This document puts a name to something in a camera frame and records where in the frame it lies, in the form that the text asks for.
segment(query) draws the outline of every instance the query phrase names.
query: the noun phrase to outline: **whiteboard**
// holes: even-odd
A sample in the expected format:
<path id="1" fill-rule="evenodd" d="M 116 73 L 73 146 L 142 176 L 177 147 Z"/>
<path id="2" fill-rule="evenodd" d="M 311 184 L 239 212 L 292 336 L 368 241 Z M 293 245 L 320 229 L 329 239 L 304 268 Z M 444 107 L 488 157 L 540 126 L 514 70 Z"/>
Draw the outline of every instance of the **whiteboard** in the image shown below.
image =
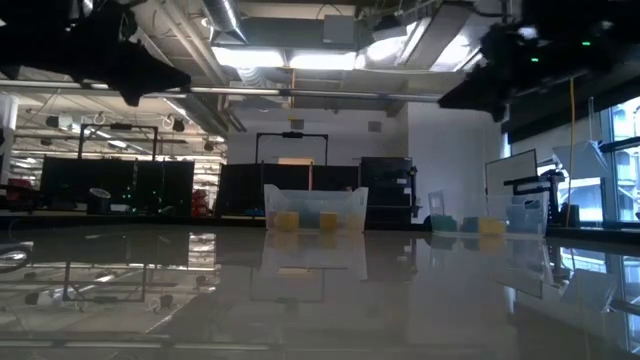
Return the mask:
<path id="1" fill-rule="evenodd" d="M 536 150 L 529 150 L 485 165 L 487 195 L 513 195 L 513 186 L 504 182 L 538 176 Z"/>

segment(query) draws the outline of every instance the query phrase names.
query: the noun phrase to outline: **pillar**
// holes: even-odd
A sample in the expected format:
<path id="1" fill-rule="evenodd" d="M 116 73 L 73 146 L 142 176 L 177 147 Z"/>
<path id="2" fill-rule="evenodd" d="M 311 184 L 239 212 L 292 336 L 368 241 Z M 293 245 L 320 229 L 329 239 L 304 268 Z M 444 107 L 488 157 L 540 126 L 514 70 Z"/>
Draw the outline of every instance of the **pillar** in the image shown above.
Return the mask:
<path id="1" fill-rule="evenodd" d="M 18 98 L 12 95 L 0 94 L 0 162 L 2 162 L 2 174 L 0 184 L 6 185 L 9 181 L 9 163 L 11 161 L 11 148 L 13 147 L 13 133 L 16 129 L 18 117 Z"/>

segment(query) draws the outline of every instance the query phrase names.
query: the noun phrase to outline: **white wall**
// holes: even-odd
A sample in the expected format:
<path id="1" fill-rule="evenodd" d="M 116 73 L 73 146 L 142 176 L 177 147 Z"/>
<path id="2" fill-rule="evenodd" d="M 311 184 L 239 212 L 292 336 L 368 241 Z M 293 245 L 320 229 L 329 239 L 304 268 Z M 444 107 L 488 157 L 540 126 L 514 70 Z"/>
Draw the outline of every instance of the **white wall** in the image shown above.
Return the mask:
<path id="1" fill-rule="evenodd" d="M 399 135 L 403 130 L 396 118 L 387 118 L 382 111 L 318 109 L 283 109 L 262 113 L 257 110 L 237 110 L 236 115 L 247 127 L 246 133 L 229 135 L 227 163 L 246 164 L 255 161 L 256 133 L 291 131 L 289 117 L 305 120 L 305 134 L 329 135 L 329 165 L 358 165 L 365 156 L 406 156 Z M 382 122 L 381 133 L 369 133 L 368 122 Z M 324 164 L 324 139 L 283 139 L 268 136 L 260 139 L 258 161 L 277 163 L 280 157 L 313 158 L 314 163 Z"/>
<path id="2" fill-rule="evenodd" d="M 408 106 L 409 156 L 418 169 L 416 196 L 429 214 L 428 194 L 452 189 L 484 193 L 485 163 L 500 158 L 500 126 L 487 113 L 440 109 L 438 104 Z"/>
<path id="3" fill-rule="evenodd" d="M 574 143 L 585 140 L 601 140 L 600 120 L 594 119 L 591 124 L 589 124 L 588 119 L 576 121 L 573 136 Z M 570 143 L 571 124 L 566 124 L 511 144 L 511 153 L 515 155 L 535 149 L 536 157 L 538 158 L 538 162 L 540 162 L 553 156 L 553 148 L 555 146 L 569 146 Z"/>

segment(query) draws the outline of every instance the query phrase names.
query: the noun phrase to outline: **transparent container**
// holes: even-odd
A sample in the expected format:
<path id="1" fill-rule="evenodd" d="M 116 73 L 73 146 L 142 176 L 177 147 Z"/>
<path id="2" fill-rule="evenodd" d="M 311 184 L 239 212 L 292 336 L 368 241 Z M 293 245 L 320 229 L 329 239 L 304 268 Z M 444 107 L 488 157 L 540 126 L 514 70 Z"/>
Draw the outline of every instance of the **transparent container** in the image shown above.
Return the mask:
<path id="1" fill-rule="evenodd" d="M 368 188 L 348 191 L 280 190 L 264 186 L 267 229 L 364 231 Z"/>
<path id="2" fill-rule="evenodd" d="M 454 190 L 429 193 L 434 232 L 469 235 L 544 236 L 548 196 L 473 196 Z"/>

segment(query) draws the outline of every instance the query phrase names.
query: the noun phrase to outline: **table surface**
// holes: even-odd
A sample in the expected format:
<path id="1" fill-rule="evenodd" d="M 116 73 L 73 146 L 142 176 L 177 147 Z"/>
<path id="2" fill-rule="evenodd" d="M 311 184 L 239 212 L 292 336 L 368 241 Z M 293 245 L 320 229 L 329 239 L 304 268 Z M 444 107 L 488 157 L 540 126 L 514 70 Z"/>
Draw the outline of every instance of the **table surface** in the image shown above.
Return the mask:
<path id="1" fill-rule="evenodd" d="M 625 359 L 640 344 L 627 296 L 635 287 L 640 296 L 635 247 L 564 243 L 562 267 L 583 269 L 569 286 L 550 263 L 548 244 L 562 239 L 174 225 L 10 236 L 34 254 L 48 241 L 70 255 L 15 271 L 24 254 L 0 256 L 3 359 Z M 128 260 L 174 242 L 188 247 L 187 264 L 166 253 L 158 263 Z M 77 261 L 96 251 L 101 263 Z"/>

